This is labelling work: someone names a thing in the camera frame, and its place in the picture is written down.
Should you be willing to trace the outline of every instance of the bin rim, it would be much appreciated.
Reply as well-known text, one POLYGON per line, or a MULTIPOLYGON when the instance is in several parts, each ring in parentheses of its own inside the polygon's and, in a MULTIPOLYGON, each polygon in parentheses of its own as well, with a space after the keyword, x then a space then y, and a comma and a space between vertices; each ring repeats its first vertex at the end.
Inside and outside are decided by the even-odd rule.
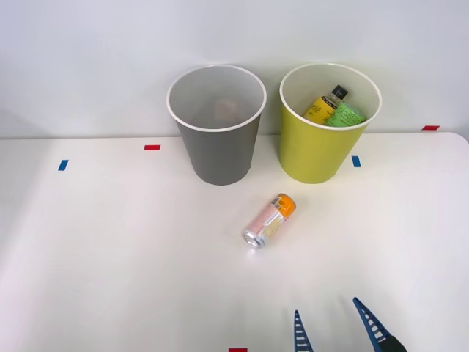
POLYGON ((303 121, 304 123, 307 123, 308 125, 311 125, 313 127, 318 127, 318 128, 322 128, 324 130, 330 130, 330 131, 350 131, 350 130, 355 130, 357 128, 362 128, 362 127, 365 127, 367 126, 372 120, 375 119, 375 117, 378 115, 378 113, 380 112, 381 110, 381 106, 383 105, 383 98, 381 96, 381 92, 380 92, 380 89, 378 88, 378 86, 370 79, 370 77, 368 77, 367 75, 365 75, 364 73, 360 72, 359 70, 356 70, 355 68, 351 68, 349 66, 346 66, 346 65, 342 65, 342 64, 337 64, 335 62, 310 62, 308 64, 304 64, 304 65, 301 65, 301 66, 298 66, 296 68, 294 68, 293 70, 289 71, 285 77, 281 80, 281 83, 280 83, 280 99, 281 99, 281 102, 282 104, 284 104, 285 108, 287 108, 287 110, 290 112, 290 114, 292 114, 294 117, 296 117, 297 119, 303 121), (373 114, 373 116, 371 116, 367 121, 365 122, 362 122, 361 124, 359 125, 355 125, 355 126, 350 126, 350 127, 330 127, 330 126, 325 126, 325 125, 320 125, 319 123, 315 123, 315 122, 312 122, 312 121, 309 121, 307 119, 305 119, 304 117, 300 116, 299 114, 297 114, 296 112, 293 111, 292 108, 290 108, 290 106, 287 104, 287 102, 285 101, 285 98, 284 98, 284 83, 285 81, 290 77, 290 75, 292 75, 295 71, 298 71, 298 70, 301 70, 302 68, 305 68, 305 67, 308 67, 308 66, 314 66, 314 65, 331 65, 331 66, 338 66, 338 67, 343 67, 343 68, 346 68, 348 70, 351 70, 352 72, 354 73, 357 73, 358 75, 364 77, 375 89, 376 89, 376 92, 378 94, 378 99, 380 101, 379 105, 378 105, 378 109, 376 110, 376 112, 373 114))
POLYGON ((264 110, 266 103, 267 103, 267 90, 265 89, 265 85, 262 83, 262 81, 260 80, 259 77, 254 75, 250 70, 246 70, 245 68, 242 68, 242 67, 239 67, 239 66, 234 66, 234 65, 226 65, 226 64, 203 65, 203 66, 198 66, 198 67, 195 67, 191 70, 188 70, 188 71, 184 72, 182 75, 180 75, 179 77, 177 77, 174 80, 174 82, 171 84, 171 86, 168 89, 168 93, 166 93, 166 108, 168 109, 168 111, 169 111, 170 115, 173 117, 173 119, 175 119, 181 125, 184 125, 185 127, 190 128, 191 130, 200 131, 200 132, 215 132, 216 133, 216 132, 227 132, 227 131, 237 130, 238 128, 241 128, 241 127, 246 126, 249 123, 253 122, 262 113, 262 110, 264 110), (256 112, 256 114, 254 114, 252 117, 250 117, 249 119, 247 119, 246 121, 244 121, 242 123, 239 123, 237 125, 230 126, 230 127, 225 127, 225 128, 201 128, 201 127, 191 125, 190 123, 187 123, 185 121, 182 121, 179 117, 177 117, 176 114, 173 112, 173 109, 171 108, 171 104, 169 103, 169 98, 171 97, 171 91, 173 90, 174 86, 177 84, 177 82, 179 82, 181 80, 182 77, 188 75, 189 73, 192 73, 192 72, 195 72, 195 71, 198 71, 198 70, 203 70, 203 69, 209 68, 209 67, 234 68, 236 70, 243 71, 244 73, 247 73, 251 77, 253 77, 259 83, 259 85, 261 86, 262 95, 263 95, 263 101, 262 101, 261 107, 256 112))

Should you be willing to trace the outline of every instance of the bottle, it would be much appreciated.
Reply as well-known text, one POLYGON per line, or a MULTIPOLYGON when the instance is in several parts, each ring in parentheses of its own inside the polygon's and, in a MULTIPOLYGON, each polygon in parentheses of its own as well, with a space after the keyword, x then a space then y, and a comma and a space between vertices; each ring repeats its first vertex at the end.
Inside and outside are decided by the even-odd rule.
POLYGON ((314 123, 324 125, 329 120, 329 117, 333 115, 337 106, 339 106, 342 99, 344 99, 347 94, 348 91, 345 88, 337 86, 328 95, 323 95, 322 97, 317 98, 303 117, 314 123))
POLYGON ((365 114, 358 108, 342 101, 336 112, 326 122, 330 127, 350 127, 366 121, 365 114))

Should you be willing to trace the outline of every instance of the gray bin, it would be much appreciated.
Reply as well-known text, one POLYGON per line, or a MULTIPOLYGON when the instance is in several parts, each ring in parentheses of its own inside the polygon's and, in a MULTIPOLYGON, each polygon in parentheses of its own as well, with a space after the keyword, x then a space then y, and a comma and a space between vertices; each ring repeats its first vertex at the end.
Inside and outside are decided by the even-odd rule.
POLYGON ((172 84, 168 110, 203 181, 224 186, 248 173, 266 100, 260 79, 230 65, 197 68, 172 84))

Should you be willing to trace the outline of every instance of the orange can top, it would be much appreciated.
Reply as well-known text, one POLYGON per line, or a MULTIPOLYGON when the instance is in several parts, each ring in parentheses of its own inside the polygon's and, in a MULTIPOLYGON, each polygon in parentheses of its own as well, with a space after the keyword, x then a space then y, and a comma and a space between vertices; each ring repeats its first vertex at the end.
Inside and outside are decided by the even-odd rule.
POLYGON ((292 198, 288 197, 284 193, 280 193, 271 203, 274 207, 280 211, 286 219, 295 211, 296 204, 292 198))

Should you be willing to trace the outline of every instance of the yellow bin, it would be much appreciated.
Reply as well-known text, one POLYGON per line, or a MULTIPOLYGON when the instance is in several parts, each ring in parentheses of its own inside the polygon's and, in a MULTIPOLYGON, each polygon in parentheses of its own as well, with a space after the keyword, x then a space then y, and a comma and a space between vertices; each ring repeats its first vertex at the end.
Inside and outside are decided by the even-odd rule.
POLYGON ((377 85, 351 67, 314 63, 288 72, 280 84, 282 102, 280 164, 303 183, 321 183, 333 177, 366 126, 381 109, 377 85), (302 116, 321 95, 340 84, 349 91, 345 100, 368 120, 352 127, 318 125, 302 116))

